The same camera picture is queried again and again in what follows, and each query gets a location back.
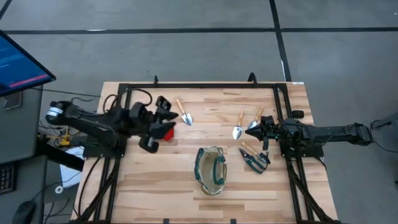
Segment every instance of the computer monitor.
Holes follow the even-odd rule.
[[[0,30],[0,96],[55,80],[55,76]]]

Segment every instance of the wooden handle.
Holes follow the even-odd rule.
[[[254,155],[257,155],[258,152],[253,149],[251,146],[249,146],[248,144],[246,144],[245,142],[242,142],[242,146],[244,146],[247,150],[249,150],[251,153],[253,153]]]
[[[182,104],[181,104],[181,102],[180,102],[179,99],[177,99],[177,105],[178,105],[178,107],[180,108],[181,112],[184,114],[185,111],[184,111],[184,108],[182,107]]]
[[[257,113],[256,117],[254,118],[255,121],[257,121],[260,118],[260,115],[262,114],[262,111],[264,110],[264,106],[261,107],[259,112]]]
[[[242,124],[242,120],[243,120],[243,110],[241,110],[241,114],[239,115],[238,126]]]

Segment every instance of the computer mouse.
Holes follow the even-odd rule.
[[[32,201],[20,204],[14,218],[12,219],[12,224],[30,224],[32,222],[35,207],[36,204]]]

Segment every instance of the gray floor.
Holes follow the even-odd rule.
[[[276,0],[281,27],[398,27],[393,0]],[[268,1],[13,0],[0,21],[5,30],[273,27]],[[45,88],[98,95],[102,83],[236,81],[255,72],[260,81],[284,80],[274,33],[13,35],[58,78]],[[315,124],[369,124],[398,111],[396,32],[284,33],[292,79],[305,82]],[[44,93],[42,116],[52,100]],[[84,104],[96,109],[97,101]],[[390,130],[374,133],[392,150]],[[325,146],[328,176],[339,219],[346,223],[396,223],[398,154],[368,147]],[[48,183],[59,179],[49,164]],[[53,212],[76,189],[62,196]],[[70,213],[69,204],[63,213]],[[68,217],[50,221],[65,222]]]

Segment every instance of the desk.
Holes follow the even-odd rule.
[[[103,86],[98,112],[102,113],[104,98],[118,92],[119,83],[106,82]],[[312,114],[303,84],[288,83],[293,110],[304,110],[303,123],[312,124]],[[274,93],[266,88],[148,88],[154,101],[159,95],[172,103],[172,111],[180,113],[176,98],[184,102],[185,111],[193,118],[187,126],[176,118],[174,140],[160,142],[157,154],[149,154],[138,146],[138,138],[128,141],[126,155],[121,160],[118,186],[114,201],[112,223],[295,223],[289,178],[279,144],[270,140],[269,157],[272,164],[259,175],[243,161],[237,146],[245,141],[258,151],[262,143],[242,134],[233,140],[232,130],[239,112],[244,110],[243,128],[246,129],[258,109],[265,106],[263,115],[276,119]],[[135,101],[147,102],[148,96],[134,91]],[[148,106],[154,110],[154,103]],[[224,149],[228,174],[225,190],[207,196],[194,178],[193,168],[200,147],[219,146]],[[81,183],[96,159],[88,159],[83,168]],[[315,159],[303,158],[308,188],[322,209],[337,218],[325,168]],[[88,206],[98,191],[103,159],[94,168],[83,194],[82,208]],[[305,205],[299,192],[302,216]],[[106,211],[104,198],[101,217]]]

